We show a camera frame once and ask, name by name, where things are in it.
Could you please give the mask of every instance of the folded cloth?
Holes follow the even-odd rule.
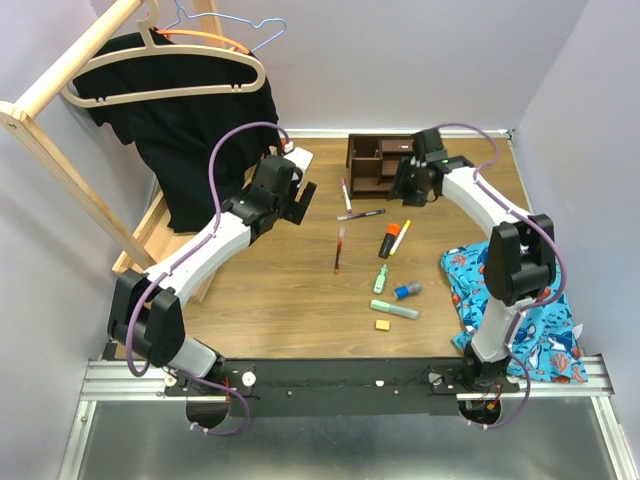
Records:
[[[440,262],[451,283],[453,304],[465,328],[453,338],[453,343],[461,350],[482,325],[489,301],[483,276],[488,251],[488,242],[454,248],[446,252]],[[541,299],[555,293],[559,284],[560,270],[556,266],[556,280],[545,289]],[[573,317],[566,295],[563,293],[551,305],[527,313],[515,335],[513,352],[527,366],[531,378],[560,383],[586,382],[587,372],[573,335]],[[507,372],[524,376],[515,362],[511,362]]]

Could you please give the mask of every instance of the light green marker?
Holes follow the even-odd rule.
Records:
[[[376,281],[373,284],[373,293],[380,295],[384,292],[384,286],[387,284],[387,273],[389,273],[389,267],[385,263],[380,267],[380,273],[376,277]]]
[[[390,313],[392,315],[398,315],[399,317],[410,318],[412,320],[415,320],[418,318],[418,315],[420,315],[420,312],[417,310],[399,307],[398,305],[381,302],[380,300],[371,300],[371,304],[369,306],[379,312]]]

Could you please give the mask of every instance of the black t-shirt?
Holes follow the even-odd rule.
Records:
[[[158,45],[172,44],[151,32]],[[141,47],[139,33],[109,40],[96,56]],[[255,70],[232,60],[200,55],[134,58],[85,73],[73,83],[82,98],[99,98],[200,85],[251,83]],[[211,151],[229,130],[248,122],[276,123],[278,116],[269,82],[252,93],[223,93],[166,98],[90,108],[97,125],[109,123],[123,144],[135,142],[165,195],[176,232],[201,230],[215,208],[207,178]],[[215,182],[220,201],[238,193],[244,172],[271,145],[279,146],[272,128],[253,128],[231,137],[220,150]]]

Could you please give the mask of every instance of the wooden table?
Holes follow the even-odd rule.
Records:
[[[345,214],[340,177],[346,176],[346,140],[300,139],[314,153],[309,180],[318,189],[302,225],[279,221],[254,245],[217,272],[200,304],[184,309],[187,332],[226,357],[364,357],[457,355],[451,338],[461,329],[449,283],[439,266],[442,253],[485,240],[480,229],[445,198],[424,208],[401,201],[356,200],[354,211],[386,208],[370,218],[337,222]],[[480,139],[447,139],[451,155],[475,164],[491,158]],[[526,208],[507,142],[502,158],[485,177],[507,198]],[[387,288],[371,288],[380,266],[378,250],[389,223],[411,227],[389,264]],[[340,274],[333,265],[340,226],[346,227]],[[402,301],[420,311],[418,320],[375,312],[373,298],[393,302],[392,289],[411,280],[423,292]],[[391,320],[389,332],[377,319]]]

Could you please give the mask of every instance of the orange hanger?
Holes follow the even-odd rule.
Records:
[[[249,49],[244,45],[231,40],[230,38],[223,37],[222,35],[216,35],[215,33],[200,32],[198,30],[155,30],[155,32],[159,33],[160,35],[166,36],[168,39],[171,38],[171,35],[192,35],[194,37],[213,38],[215,40],[221,40],[229,45],[232,45],[232,47],[229,49],[232,52],[237,52],[238,50],[240,50],[244,54],[249,54]]]

